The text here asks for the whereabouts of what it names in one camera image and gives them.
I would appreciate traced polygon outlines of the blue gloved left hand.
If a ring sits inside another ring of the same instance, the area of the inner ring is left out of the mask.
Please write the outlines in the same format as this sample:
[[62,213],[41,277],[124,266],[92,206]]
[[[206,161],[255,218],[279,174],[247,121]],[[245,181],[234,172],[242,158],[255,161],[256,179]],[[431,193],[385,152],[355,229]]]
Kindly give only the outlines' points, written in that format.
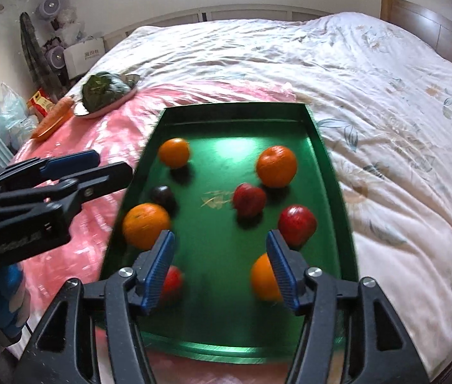
[[0,269],[0,346],[18,342],[30,316],[31,297],[20,264]]

